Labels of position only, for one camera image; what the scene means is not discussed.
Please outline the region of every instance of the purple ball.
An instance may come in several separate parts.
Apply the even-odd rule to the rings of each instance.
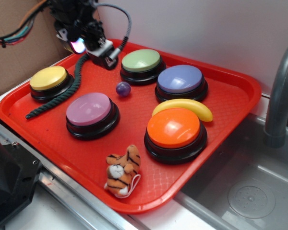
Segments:
[[[127,97],[130,94],[131,86],[127,82],[120,82],[116,85],[116,93],[121,97]]]

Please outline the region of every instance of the purple button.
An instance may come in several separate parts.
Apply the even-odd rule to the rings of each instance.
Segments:
[[[185,93],[196,89],[202,82],[202,72],[189,65],[178,65],[162,71],[159,87],[169,93]]]
[[[75,126],[88,126],[101,121],[111,110],[110,99],[103,93],[85,94],[67,108],[67,119]]]

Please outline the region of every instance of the stuffed tiger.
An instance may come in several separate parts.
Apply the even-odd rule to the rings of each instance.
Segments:
[[[105,189],[117,197],[127,196],[132,192],[132,179],[139,175],[141,158],[135,145],[130,145],[123,156],[111,154],[107,156],[107,183]]]

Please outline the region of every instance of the wire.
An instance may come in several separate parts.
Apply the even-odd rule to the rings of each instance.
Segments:
[[[24,23],[25,19],[26,19],[30,14],[32,14],[38,7],[40,7],[41,5],[43,5],[43,4],[46,3],[46,2],[47,2],[47,0],[42,0],[41,2],[39,2],[38,4],[36,4],[33,8],[31,8],[31,9],[25,14],[25,16],[23,17],[23,19],[22,19],[21,22],[19,23],[19,26],[18,26],[18,27],[20,27],[20,26]]]
[[[109,6],[109,7],[112,7],[112,8],[115,8],[115,9],[118,9],[120,11],[122,11],[128,18],[128,28],[127,28],[127,32],[126,32],[126,35],[119,47],[119,49],[122,51],[123,48],[125,47],[126,43],[127,43],[127,40],[129,39],[129,34],[130,34],[130,31],[131,31],[131,25],[132,25],[132,21],[131,21],[131,16],[129,15],[129,13],[127,11],[125,11],[123,8],[117,6],[117,5],[114,5],[114,4],[110,4],[110,3],[96,3],[94,1],[91,1],[91,5],[93,7],[99,7],[99,6]]]
[[[61,95],[57,96],[56,98],[52,99],[50,102],[47,102],[46,104],[44,104],[44,105],[38,107],[37,109],[31,111],[29,114],[27,114],[25,116],[25,118],[26,119],[30,119],[30,118],[33,118],[35,116],[38,116],[41,113],[56,107],[57,105],[61,104],[66,99],[68,99],[70,96],[72,96],[78,90],[78,88],[80,86],[80,83],[81,83],[81,69],[82,69],[83,64],[89,58],[90,58],[89,55],[85,54],[77,61],[76,66],[75,66],[75,71],[74,71],[75,79],[74,79],[71,87],[67,91],[65,91]]]
[[[21,41],[23,41],[23,38],[26,38],[26,36],[31,31],[35,17],[37,14],[42,11],[44,8],[48,6],[47,0],[43,0],[42,2],[38,3],[36,6],[34,6],[22,19],[21,25],[12,33],[9,33],[4,36],[0,36],[0,45],[5,47],[6,45],[14,45]]]

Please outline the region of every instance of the toy banana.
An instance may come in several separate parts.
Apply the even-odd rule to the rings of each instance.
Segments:
[[[154,109],[152,116],[162,110],[177,107],[191,110],[201,121],[210,122],[213,119],[212,112],[206,105],[191,99],[172,99],[162,102]]]

